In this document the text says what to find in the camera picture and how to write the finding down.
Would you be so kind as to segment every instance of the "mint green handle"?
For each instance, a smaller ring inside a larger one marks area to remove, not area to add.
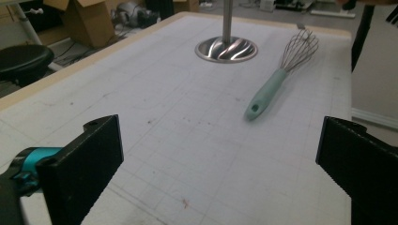
[[[249,120],[257,118],[269,105],[274,98],[278,89],[281,87],[284,79],[287,77],[287,72],[280,68],[277,69],[266,83],[258,90],[250,102],[245,116]]]

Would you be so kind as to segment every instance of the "stainless steel base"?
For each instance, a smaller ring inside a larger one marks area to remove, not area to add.
[[[257,46],[244,38],[231,37],[230,44],[224,44],[222,37],[215,37],[199,43],[196,54],[215,63],[239,63],[257,55]]]

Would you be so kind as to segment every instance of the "stool seat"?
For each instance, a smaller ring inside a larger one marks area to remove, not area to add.
[[[42,78],[54,53],[42,45],[13,46],[0,51],[0,80],[26,86]]]

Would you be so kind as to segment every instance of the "whisk wire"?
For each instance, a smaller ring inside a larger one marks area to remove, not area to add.
[[[290,72],[311,59],[318,48],[318,39],[309,30],[300,30],[286,45],[281,68]]]

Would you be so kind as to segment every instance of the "whisk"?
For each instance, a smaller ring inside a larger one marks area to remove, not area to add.
[[[292,36],[283,53],[281,66],[255,94],[245,112],[249,120],[260,115],[281,87],[287,75],[302,64],[308,62],[318,49],[318,39],[313,32],[303,29]]]

